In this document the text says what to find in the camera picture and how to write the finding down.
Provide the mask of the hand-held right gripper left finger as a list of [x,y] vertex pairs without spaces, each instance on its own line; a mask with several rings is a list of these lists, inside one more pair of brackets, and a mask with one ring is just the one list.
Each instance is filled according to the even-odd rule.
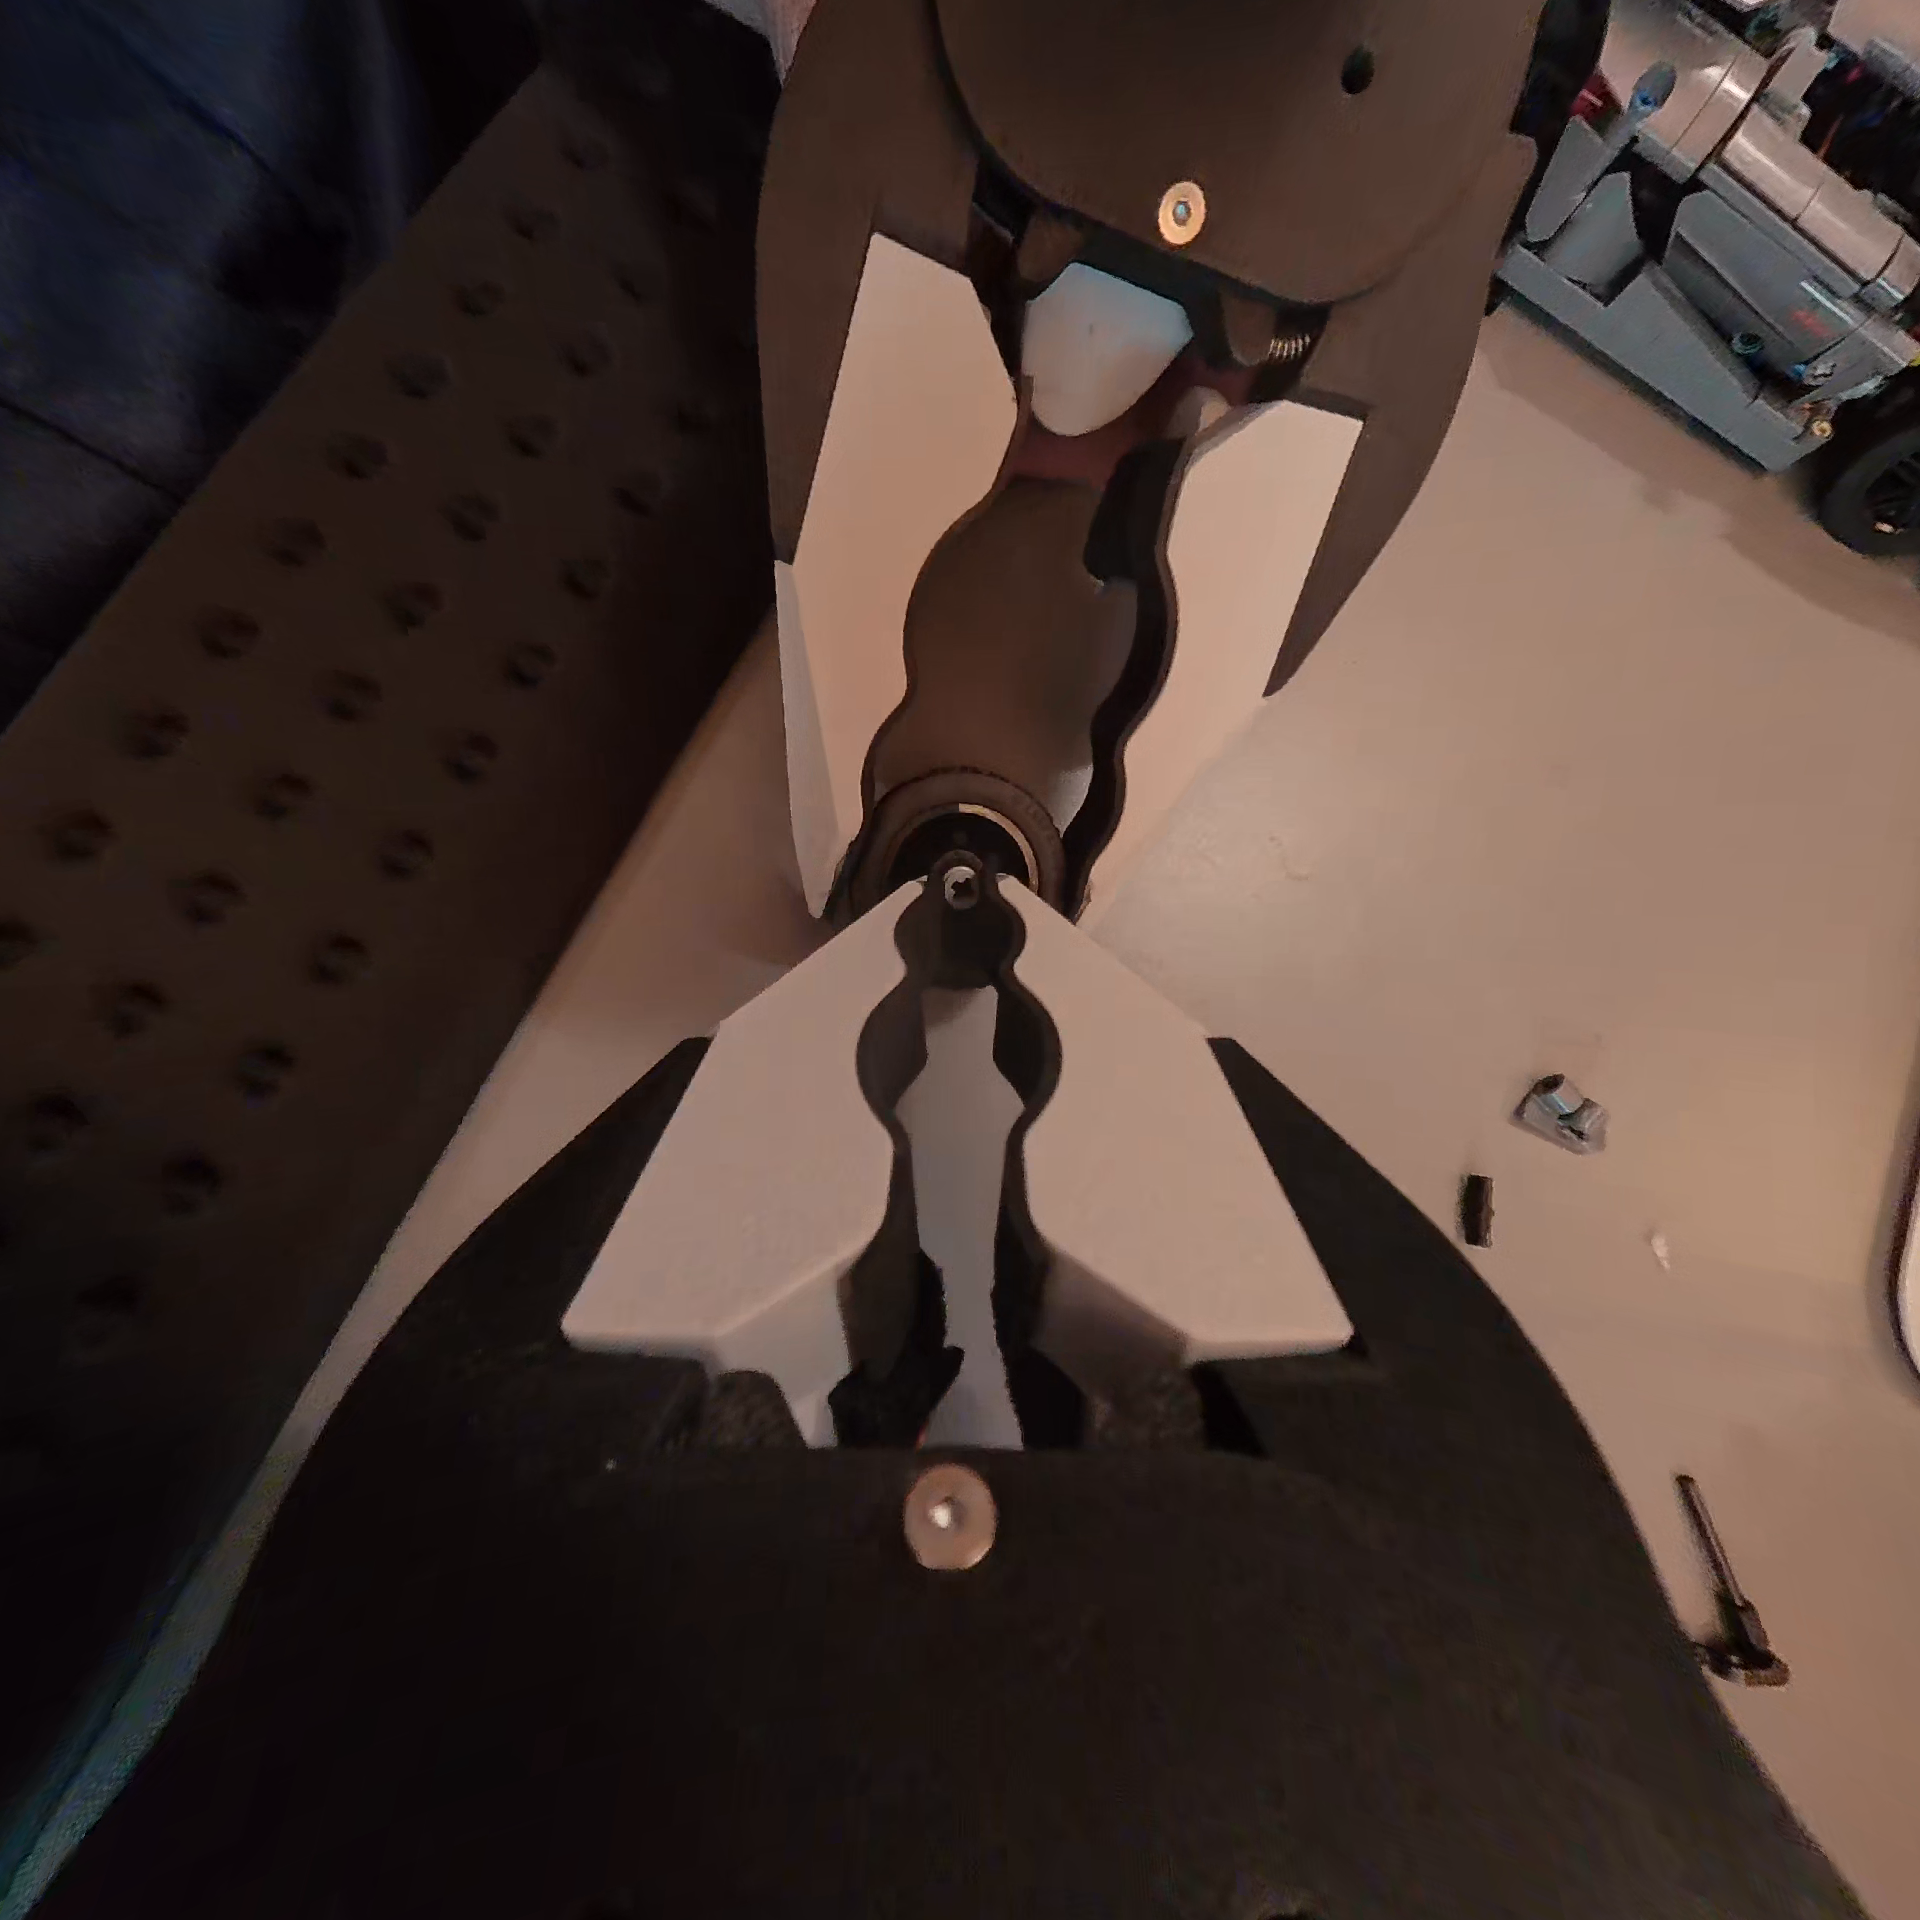
[[898,1109],[944,931],[912,880],[713,1031],[562,1315],[575,1349],[769,1376],[812,1448],[923,1437],[962,1353]]

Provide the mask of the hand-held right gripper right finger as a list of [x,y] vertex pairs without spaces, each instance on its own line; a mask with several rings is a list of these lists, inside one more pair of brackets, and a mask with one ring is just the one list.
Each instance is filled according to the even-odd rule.
[[1024,1450],[1095,1405],[1179,1402],[1200,1365],[1327,1357],[1353,1322],[1220,1057],[1018,880],[980,931],[1003,1148],[993,1323]]

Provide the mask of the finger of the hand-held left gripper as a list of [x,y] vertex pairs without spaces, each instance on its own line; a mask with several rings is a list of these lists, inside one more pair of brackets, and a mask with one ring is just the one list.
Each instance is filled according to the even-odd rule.
[[1290,633],[1360,421],[1298,401],[1146,453],[1111,533],[1137,632],[1095,709],[1092,781],[1065,836],[1065,913],[1098,922],[1185,792],[1244,732]]
[[967,277],[873,237],[788,561],[775,563],[800,887],[851,901],[912,781],[1015,787],[1058,831],[1089,793],[1123,591],[1084,548],[1123,413],[1123,283],[1069,266],[1002,363]]

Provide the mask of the black toy wheel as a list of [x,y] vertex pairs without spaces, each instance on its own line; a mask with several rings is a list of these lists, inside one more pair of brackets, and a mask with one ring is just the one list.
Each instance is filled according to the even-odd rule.
[[1018,880],[1047,905],[1067,901],[1065,832],[1050,810],[1003,776],[949,765],[880,799],[835,883],[827,919],[844,929],[956,859]]

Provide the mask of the grey toy car model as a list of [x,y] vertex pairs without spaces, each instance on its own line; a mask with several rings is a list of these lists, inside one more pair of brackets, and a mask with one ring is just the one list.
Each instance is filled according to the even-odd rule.
[[1831,4],[1549,4],[1539,163],[1488,307],[1517,299],[1745,465],[1800,471],[1824,533],[1916,561],[1916,191],[1829,163],[1889,79]]

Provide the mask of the grey triangular toy part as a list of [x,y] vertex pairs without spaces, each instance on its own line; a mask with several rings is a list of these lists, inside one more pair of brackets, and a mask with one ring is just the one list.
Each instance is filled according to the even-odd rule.
[[1599,1155],[1607,1146],[1609,1113],[1561,1073],[1537,1079],[1512,1111],[1523,1132],[1572,1155]]

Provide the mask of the dark toy axle assembly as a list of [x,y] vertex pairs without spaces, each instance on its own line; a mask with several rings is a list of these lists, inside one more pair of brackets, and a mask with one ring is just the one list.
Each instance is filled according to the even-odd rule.
[[1706,1640],[1697,1640],[1698,1661],[1721,1683],[1785,1690],[1792,1669],[1772,1647],[1760,1609],[1741,1584],[1697,1477],[1681,1472],[1674,1477],[1674,1489],[1713,1588],[1717,1626]]

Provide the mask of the person's dark jacket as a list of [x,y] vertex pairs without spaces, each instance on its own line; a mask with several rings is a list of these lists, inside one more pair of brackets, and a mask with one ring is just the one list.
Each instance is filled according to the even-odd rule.
[[524,2],[3,4],[3,715],[541,55]]

